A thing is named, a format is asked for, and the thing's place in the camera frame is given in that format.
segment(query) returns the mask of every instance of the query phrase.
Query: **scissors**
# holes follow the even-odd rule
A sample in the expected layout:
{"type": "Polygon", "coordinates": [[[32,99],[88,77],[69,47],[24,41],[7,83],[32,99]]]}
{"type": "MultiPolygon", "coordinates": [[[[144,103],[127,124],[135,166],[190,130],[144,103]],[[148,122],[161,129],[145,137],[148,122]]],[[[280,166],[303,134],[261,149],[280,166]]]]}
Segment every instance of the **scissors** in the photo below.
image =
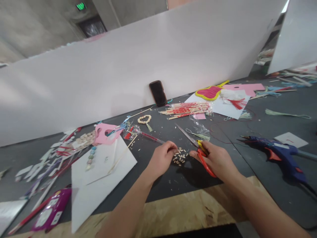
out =
{"type": "Polygon", "coordinates": [[[183,132],[183,134],[192,142],[192,144],[194,146],[196,146],[197,148],[197,153],[198,156],[200,158],[200,161],[202,163],[202,165],[205,167],[205,169],[207,170],[207,172],[214,178],[216,178],[217,176],[211,171],[211,169],[208,167],[208,165],[206,164],[206,161],[204,160],[204,157],[207,157],[208,151],[202,146],[201,144],[201,140],[194,140],[192,137],[190,137],[179,125],[177,125],[175,123],[175,125],[178,127],[178,129],[181,130],[181,132],[183,132]]]}

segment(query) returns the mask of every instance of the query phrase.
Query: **blue glue gun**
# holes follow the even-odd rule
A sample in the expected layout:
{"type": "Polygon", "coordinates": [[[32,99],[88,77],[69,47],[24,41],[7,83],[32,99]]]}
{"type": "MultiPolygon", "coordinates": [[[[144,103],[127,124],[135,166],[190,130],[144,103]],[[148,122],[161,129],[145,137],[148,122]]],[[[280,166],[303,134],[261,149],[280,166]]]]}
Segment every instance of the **blue glue gun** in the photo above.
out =
{"type": "Polygon", "coordinates": [[[253,145],[267,149],[270,151],[269,160],[276,160],[280,162],[280,166],[283,166],[285,169],[286,175],[294,178],[302,184],[307,184],[306,176],[303,171],[299,168],[298,164],[293,159],[292,155],[298,154],[298,150],[293,145],[282,144],[278,141],[270,141],[261,137],[248,136],[244,137],[248,141],[245,143],[251,142],[253,145]]]}

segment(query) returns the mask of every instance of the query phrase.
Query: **hot glue gun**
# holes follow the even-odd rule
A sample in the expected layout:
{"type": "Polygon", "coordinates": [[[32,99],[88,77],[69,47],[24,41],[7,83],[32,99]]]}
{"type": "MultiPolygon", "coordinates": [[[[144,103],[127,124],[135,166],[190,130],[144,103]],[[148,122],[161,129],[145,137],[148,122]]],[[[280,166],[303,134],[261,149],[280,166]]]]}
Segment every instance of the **hot glue gun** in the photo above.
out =
{"type": "Polygon", "coordinates": [[[258,146],[267,149],[270,152],[269,160],[278,161],[280,166],[283,167],[285,175],[295,179],[297,182],[303,184],[307,189],[309,189],[314,195],[317,196],[314,189],[308,184],[304,172],[299,168],[298,164],[293,159],[292,155],[305,155],[312,159],[316,158],[316,155],[309,154],[306,152],[299,151],[295,146],[282,144],[278,141],[271,141],[261,137],[253,136],[241,136],[245,138],[248,142],[252,142],[254,146],[258,146]]]}

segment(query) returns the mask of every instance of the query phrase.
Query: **hand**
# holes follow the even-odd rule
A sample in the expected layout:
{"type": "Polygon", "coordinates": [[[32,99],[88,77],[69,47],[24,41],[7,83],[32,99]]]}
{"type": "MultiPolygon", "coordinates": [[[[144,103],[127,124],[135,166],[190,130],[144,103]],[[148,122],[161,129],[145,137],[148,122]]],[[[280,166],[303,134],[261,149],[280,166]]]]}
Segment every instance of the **hand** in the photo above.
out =
{"type": "Polygon", "coordinates": [[[173,156],[178,152],[177,146],[167,141],[154,150],[153,156],[146,168],[147,174],[154,182],[163,175],[171,164],[173,156]]]}
{"type": "MultiPolygon", "coordinates": [[[[218,178],[224,182],[228,182],[230,179],[234,179],[240,174],[237,167],[232,162],[230,155],[224,148],[216,146],[208,141],[203,141],[202,145],[209,152],[209,155],[207,158],[204,157],[204,160],[218,178]]],[[[196,151],[192,150],[189,154],[201,162],[196,151]]]]}

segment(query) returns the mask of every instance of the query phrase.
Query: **smartphone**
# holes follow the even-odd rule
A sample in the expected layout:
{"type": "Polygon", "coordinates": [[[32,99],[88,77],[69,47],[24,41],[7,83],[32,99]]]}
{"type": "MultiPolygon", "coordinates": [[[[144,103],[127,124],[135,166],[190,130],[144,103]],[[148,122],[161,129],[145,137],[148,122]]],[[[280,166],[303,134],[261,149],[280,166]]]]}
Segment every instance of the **smartphone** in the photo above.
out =
{"type": "Polygon", "coordinates": [[[158,107],[165,106],[167,104],[167,99],[164,93],[162,82],[159,80],[151,82],[150,89],[156,105],[158,107]]]}

